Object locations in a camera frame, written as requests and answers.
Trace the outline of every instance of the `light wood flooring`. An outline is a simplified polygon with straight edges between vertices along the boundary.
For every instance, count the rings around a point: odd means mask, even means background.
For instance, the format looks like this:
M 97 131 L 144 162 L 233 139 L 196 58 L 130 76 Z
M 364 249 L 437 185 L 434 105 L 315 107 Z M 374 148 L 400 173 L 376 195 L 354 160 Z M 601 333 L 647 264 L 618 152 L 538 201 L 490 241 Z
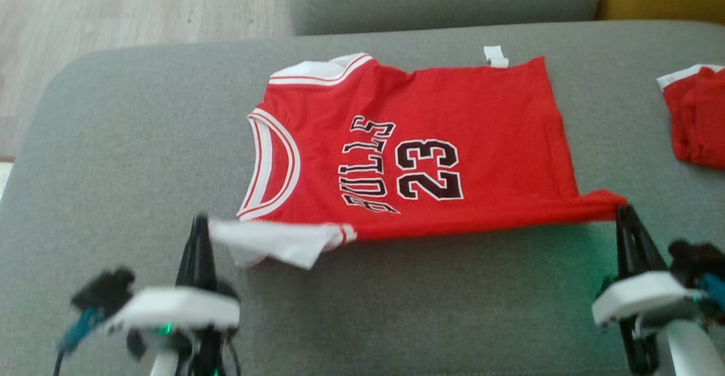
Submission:
M 0 157 L 50 79 L 92 51 L 292 34 L 287 0 L 0 0 Z

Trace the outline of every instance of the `white sleeve trim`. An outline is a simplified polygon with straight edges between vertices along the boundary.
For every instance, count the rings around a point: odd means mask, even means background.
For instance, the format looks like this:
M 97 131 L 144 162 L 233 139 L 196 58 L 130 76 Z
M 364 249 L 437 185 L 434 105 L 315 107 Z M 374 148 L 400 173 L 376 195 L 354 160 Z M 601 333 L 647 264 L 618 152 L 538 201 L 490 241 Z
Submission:
M 247 191 L 244 203 L 237 214 L 240 221 L 256 219 L 279 208 L 295 190 L 297 182 L 300 180 L 301 170 L 300 150 L 297 148 L 295 139 L 274 116 L 256 108 L 249 115 L 249 120 L 256 135 L 254 145 L 256 146 L 257 159 L 254 164 L 252 181 L 249 184 L 250 189 Z M 280 192 L 266 202 L 261 202 L 272 172 L 270 133 L 274 133 L 282 141 L 287 151 L 287 174 Z
M 315 84 L 318 86 L 334 86 L 372 61 L 367 53 L 348 54 L 328 62 L 305 61 L 295 66 L 282 69 L 270 76 L 270 84 Z
M 357 237 L 349 224 L 288 224 L 269 221 L 209 220 L 213 242 L 229 247 L 238 267 L 248 267 L 264 257 L 309 270 L 323 250 Z
M 670 84 L 673 84 L 678 80 L 692 76 L 693 74 L 697 74 L 697 72 L 699 72 L 700 69 L 703 67 L 713 69 L 714 71 L 721 71 L 722 69 L 725 69 L 725 67 L 718 65 L 694 65 L 687 69 L 671 72 L 670 74 L 666 74 L 665 76 L 658 77 L 657 84 L 660 85 L 660 90 L 664 90 L 665 87 L 668 87 Z

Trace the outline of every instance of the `white robot part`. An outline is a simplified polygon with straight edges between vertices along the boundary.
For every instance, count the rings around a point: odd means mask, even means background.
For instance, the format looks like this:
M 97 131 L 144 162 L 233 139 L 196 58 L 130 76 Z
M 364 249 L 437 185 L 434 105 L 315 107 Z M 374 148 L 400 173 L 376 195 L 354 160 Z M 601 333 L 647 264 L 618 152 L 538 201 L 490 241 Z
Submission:
M 217 331 L 239 327 L 239 303 L 234 298 L 191 287 L 149 287 L 104 324 L 106 332 L 126 328 L 173 327 Z
M 684 288 L 669 272 L 645 272 L 609 286 L 591 306 L 591 312 L 596 325 L 603 326 L 696 296 L 701 293 Z

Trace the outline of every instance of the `folded red garment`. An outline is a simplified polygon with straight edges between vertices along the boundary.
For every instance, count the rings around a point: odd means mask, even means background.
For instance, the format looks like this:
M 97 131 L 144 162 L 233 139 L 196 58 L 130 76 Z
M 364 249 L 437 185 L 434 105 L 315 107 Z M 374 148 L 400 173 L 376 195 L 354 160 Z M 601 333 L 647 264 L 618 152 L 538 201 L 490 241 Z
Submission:
M 675 156 L 725 169 L 725 71 L 702 67 L 665 87 L 664 96 L 672 116 Z

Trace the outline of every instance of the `black cable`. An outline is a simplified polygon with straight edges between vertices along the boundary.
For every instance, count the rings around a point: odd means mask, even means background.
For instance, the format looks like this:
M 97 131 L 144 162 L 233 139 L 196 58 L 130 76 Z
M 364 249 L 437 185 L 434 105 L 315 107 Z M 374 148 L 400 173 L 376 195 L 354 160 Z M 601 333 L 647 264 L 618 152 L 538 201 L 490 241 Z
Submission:
M 234 368 L 236 369 L 236 376 L 241 376 L 241 365 L 239 365 L 239 356 L 236 355 L 236 348 L 234 348 L 234 344 L 231 342 L 231 337 L 227 335 L 225 339 L 226 345 L 229 347 L 229 351 L 231 351 L 231 356 L 234 358 Z
M 64 355 L 65 355 L 65 351 L 63 351 L 63 350 L 58 351 L 58 357 L 55 360 L 55 370 L 53 371 L 53 376 L 60 375 L 60 365 L 63 363 Z

